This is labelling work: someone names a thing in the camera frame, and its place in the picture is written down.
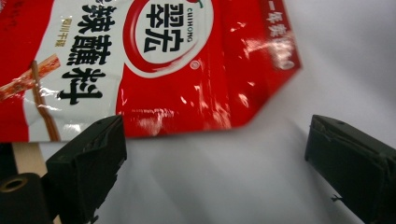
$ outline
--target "white surface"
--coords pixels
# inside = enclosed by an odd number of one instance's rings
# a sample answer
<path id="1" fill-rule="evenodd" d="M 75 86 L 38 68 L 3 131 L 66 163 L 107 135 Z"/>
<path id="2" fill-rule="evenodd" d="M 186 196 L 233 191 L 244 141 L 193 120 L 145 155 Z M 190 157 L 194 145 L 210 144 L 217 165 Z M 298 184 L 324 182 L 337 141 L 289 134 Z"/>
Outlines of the white surface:
<path id="1" fill-rule="evenodd" d="M 362 223 L 304 150 L 313 114 L 396 147 L 396 1 L 285 3 L 304 69 L 242 129 L 128 140 L 98 224 Z"/>

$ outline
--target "red stripe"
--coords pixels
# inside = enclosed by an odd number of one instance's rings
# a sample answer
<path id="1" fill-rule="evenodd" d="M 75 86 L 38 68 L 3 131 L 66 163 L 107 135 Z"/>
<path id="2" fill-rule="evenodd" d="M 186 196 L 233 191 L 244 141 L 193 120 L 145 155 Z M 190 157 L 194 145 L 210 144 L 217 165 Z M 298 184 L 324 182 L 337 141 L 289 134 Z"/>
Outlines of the red stripe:
<path id="1" fill-rule="evenodd" d="M 0 13 L 0 86 L 30 68 L 50 21 L 53 0 L 8 0 Z M 0 142 L 29 140 L 24 92 L 0 103 Z"/>

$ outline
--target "chili stick image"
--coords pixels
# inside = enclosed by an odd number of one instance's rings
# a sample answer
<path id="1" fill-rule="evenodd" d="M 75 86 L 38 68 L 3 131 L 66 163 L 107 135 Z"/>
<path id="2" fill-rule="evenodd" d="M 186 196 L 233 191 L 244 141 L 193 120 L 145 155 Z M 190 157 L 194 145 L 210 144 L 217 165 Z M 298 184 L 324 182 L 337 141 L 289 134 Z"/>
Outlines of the chili stick image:
<path id="1" fill-rule="evenodd" d="M 36 61 L 33 61 L 32 63 L 32 74 L 35 81 L 35 85 L 32 88 L 33 96 L 35 98 L 35 106 L 37 107 L 38 113 L 41 115 L 41 117 L 44 119 L 44 122 L 46 123 L 50 141 L 60 141 L 61 137 L 56 127 L 55 121 L 53 120 L 53 117 L 50 115 L 49 111 L 46 108 L 47 105 L 44 97 L 42 97 L 40 94 L 41 85 Z"/>
<path id="2" fill-rule="evenodd" d="M 60 66 L 59 58 L 56 54 L 52 54 L 37 66 L 39 74 L 38 77 L 45 77 Z M 29 69 L 19 77 L 14 78 L 7 85 L 0 87 L 0 103 L 5 101 L 7 98 L 16 95 L 18 92 L 32 89 L 34 85 L 35 79 L 33 78 L 33 71 L 32 69 Z"/>

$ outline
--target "brand logo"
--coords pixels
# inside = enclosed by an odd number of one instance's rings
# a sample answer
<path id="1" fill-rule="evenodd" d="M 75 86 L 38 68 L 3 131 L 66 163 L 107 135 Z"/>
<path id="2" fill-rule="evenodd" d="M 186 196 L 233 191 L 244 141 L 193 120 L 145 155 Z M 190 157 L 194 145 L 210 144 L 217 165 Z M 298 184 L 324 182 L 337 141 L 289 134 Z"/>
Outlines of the brand logo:
<path id="1" fill-rule="evenodd" d="M 201 51 L 212 26 L 210 0 L 135 0 L 123 28 L 127 65 L 141 77 L 172 74 Z"/>

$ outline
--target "red plastic package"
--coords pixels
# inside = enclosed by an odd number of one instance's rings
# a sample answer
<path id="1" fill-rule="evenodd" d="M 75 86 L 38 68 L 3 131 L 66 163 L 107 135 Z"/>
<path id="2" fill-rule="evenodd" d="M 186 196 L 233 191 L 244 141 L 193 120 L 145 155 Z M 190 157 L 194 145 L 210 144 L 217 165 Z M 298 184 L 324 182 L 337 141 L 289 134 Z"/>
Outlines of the red plastic package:
<path id="1" fill-rule="evenodd" d="M 229 130 L 300 68 L 281 0 L 3 6 L 1 142 L 66 141 L 115 114 L 130 137 Z"/>

